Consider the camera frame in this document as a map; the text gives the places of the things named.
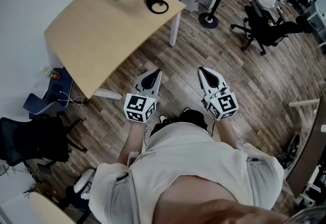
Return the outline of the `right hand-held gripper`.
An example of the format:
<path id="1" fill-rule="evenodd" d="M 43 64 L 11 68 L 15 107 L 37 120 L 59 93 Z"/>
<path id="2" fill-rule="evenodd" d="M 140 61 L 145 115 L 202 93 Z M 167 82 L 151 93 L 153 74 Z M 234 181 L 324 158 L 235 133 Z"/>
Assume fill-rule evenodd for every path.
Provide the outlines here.
<path id="1" fill-rule="evenodd" d="M 238 110 L 238 103 L 234 92 L 231 92 L 230 88 L 226 86 L 222 75 L 213 69 L 199 67 L 198 78 L 201 89 L 205 93 L 203 104 L 206 110 L 216 121 L 232 117 Z M 223 87 L 221 90 L 211 93 L 211 88 L 221 87 Z"/>

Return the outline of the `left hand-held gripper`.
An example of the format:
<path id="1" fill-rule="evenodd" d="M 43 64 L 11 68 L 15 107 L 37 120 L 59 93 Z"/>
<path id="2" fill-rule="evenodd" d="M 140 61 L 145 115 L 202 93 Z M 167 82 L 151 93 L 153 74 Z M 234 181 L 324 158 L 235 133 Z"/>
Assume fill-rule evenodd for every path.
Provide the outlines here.
<path id="1" fill-rule="evenodd" d="M 147 71 L 137 78 L 124 103 L 124 112 L 128 120 L 146 123 L 154 114 L 159 100 L 161 78 L 160 69 Z"/>

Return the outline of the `person's right forearm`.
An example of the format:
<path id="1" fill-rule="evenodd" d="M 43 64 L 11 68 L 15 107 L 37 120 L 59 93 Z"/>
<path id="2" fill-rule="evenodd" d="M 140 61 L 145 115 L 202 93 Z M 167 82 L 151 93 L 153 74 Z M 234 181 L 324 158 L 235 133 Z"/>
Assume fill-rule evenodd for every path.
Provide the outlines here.
<path id="1" fill-rule="evenodd" d="M 233 149 L 242 149 L 243 143 L 237 137 L 230 120 L 224 119 L 217 121 L 216 127 L 221 139 L 221 142 L 224 142 L 231 146 Z"/>

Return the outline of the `person's left forearm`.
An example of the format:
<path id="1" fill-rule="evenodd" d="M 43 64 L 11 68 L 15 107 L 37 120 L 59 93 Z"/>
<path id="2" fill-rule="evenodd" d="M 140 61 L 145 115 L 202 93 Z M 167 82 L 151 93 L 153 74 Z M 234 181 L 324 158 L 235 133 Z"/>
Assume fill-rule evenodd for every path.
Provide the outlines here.
<path id="1" fill-rule="evenodd" d="M 140 155 L 143 148 L 145 138 L 146 124 L 133 122 L 129 129 L 127 140 L 118 157 L 118 163 L 127 165 L 129 154 L 131 152 L 138 152 Z"/>

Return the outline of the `person's black trousers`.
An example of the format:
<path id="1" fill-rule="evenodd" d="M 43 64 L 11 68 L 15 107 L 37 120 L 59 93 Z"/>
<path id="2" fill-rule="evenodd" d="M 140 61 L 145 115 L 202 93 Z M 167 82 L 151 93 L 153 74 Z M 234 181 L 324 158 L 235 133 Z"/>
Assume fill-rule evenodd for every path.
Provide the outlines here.
<path id="1" fill-rule="evenodd" d="M 171 120 L 170 124 L 183 122 L 183 123 L 191 123 L 197 125 L 198 127 L 201 127 L 204 130 L 207 130 L 208 128 L 208 125 L 206 124 L 204 119 L 204 115 L 201 112 L 193 109 L 186 111 L 185 113 L 180 114 L 179 117 L 175 117 L 170 120 Z M 152 136 L 153 134 L 155 134 L 156 132 L 158 132 L 159 130 L 161 130 L 162 128 L 168 125 L 169 124 L 161 124 L 161 123 L 156 124 L 150 136 Z"/>

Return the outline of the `light wooden table white legs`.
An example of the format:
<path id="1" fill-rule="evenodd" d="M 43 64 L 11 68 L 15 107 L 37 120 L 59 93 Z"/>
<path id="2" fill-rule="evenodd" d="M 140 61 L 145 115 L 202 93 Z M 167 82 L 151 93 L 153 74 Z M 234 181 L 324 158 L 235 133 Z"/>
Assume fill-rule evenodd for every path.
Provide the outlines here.
<path id="1" fill-rule="evenodd" d="M 144 0 L 74 0 L 44 32 L 55 53 L 87 98 L 121 99 L 102 87 L 107 78 L 151 35 L 171 22 L 170 45 L 176 43 L 185 5 L 164 0 L 169 9 L 154 14 Z"/>

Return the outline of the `black reclined office chair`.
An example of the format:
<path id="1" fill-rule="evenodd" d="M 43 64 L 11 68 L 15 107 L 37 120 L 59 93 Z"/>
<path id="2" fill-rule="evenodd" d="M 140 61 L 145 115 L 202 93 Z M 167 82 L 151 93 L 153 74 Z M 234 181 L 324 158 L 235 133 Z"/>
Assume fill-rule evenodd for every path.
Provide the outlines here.
<path id="1" fill-rule="evenodd" d="M 260 54 L 265 55 L 266 46 L 276 47 L 289 34 L 310 34 L 313 31 L 312 25 L 303 16 L 297 16 L 295 22 L 287 21 L 281 10 L 278 10 L 279 18 L 275 21 L 269 11 L 260 8 L 255 1 L 251 1 L 250 4 L 244 7 L 247 17 L 243 21 L 248 24 L 248 27 L 230 25 L 230 29 L 238 28 L 249 36 L 246 46 L 240 48 L 242 51 L 256 40 L 261 48 Z"/>

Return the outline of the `person's white shirt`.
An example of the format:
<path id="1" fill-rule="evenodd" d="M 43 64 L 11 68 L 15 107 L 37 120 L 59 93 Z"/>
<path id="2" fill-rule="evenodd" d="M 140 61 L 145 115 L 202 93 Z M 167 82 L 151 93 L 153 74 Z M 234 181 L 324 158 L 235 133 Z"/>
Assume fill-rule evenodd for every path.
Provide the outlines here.
<path id="1" fill-rule="evenodd" d="M 273 156 L 248 143 L 214 141 L 191 123 L 173 123 L 155 134 L 132 163 L 98 166 L 89 207 L 101 224 L 152 224 L 160 196 L 179 177 L 218 184 L 244 205 L 271 209 L 284 170 Z"/>

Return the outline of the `blue padded chair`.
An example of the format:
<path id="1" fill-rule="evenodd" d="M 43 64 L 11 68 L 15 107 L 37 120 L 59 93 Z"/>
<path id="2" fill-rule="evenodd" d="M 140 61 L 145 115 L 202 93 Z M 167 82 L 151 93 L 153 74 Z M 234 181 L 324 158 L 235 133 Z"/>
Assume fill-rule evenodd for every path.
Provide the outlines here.
<path id="1" fill-rule="evenodd" d="M 31 93 L 23 105 L 23 108 L 29 112 L 29 119 L 37 118 L 49 111 L 64 109 L 69 104 L 73 79 L 65 68 L 54 68 L 53 70 L 61 76 L 60 79 L 50 79 L 43 98 Z"/>

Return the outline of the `white domed device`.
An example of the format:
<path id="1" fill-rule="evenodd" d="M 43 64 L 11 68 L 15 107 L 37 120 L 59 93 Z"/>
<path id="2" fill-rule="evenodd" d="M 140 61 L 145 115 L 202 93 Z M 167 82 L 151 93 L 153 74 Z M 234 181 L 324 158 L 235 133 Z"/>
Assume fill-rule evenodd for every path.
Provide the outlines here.
<path id="1" fill-rule="evenodd" d="M 73 186 L 74 192 L 78 193 L 83 190 L 88 183 L 92 183 L 95 172 L 96 171 L 94 169 L 88 169 L 82 175 L 80 175 Z"/>

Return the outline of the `person's neck and chin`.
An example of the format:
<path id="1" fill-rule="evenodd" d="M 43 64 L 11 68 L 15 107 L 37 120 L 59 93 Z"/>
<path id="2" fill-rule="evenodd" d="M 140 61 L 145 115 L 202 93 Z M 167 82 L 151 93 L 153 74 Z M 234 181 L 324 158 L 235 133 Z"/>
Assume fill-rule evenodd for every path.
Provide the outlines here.
<path id="1" fill-rule="evenodd" d="M 155 206 L 152 224 L 283 224 L 288 216 L 246 206 L 219 184 L 180 176 Z"/>

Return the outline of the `black mesh office chair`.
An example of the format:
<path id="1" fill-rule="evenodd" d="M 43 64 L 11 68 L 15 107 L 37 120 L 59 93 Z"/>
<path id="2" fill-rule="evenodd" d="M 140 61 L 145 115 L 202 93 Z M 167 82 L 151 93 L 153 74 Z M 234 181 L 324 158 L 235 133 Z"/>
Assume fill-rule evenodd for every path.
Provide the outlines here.
<path id="1" fill-rule="evenodd" d="M 15 166 L 30 159 L 49 159 L 45 165 L 38 164 L 43 174 L 50 174 L 50 167 L 56 162 L 67 162 L 68 147 L 86 153 L 85 147 L 80 147 L 68 138 L 70 131 L 83 122 L 77 119 L 69 126 L 64 126 L 63 111 L 55 117 L 41 114 L 29 122 L 18 122 L 8 118 L 0 118 L 0 159 L 9 166 Z"/>

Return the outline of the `round beige table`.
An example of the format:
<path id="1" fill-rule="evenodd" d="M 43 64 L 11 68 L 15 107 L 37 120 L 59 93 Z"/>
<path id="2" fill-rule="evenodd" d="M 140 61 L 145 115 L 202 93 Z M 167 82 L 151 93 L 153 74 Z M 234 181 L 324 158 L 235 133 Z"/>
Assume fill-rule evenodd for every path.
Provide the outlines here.
<path id="1" fill-rule="evenodd" d="M 56 204 L 37 192 L 0 203 L 0 224 L 76 224 Z"/>

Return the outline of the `person's eyeglasses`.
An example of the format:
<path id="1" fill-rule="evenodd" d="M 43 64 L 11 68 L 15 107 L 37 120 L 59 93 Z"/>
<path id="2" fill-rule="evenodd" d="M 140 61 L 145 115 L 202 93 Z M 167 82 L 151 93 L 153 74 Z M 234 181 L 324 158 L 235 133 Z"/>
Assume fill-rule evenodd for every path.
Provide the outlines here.
<path id="1" fill-rule="evenodd" d="M 326 224 L 326 206 L 316 206 L 301 210 L 292 216 L 290 224 Z"/>

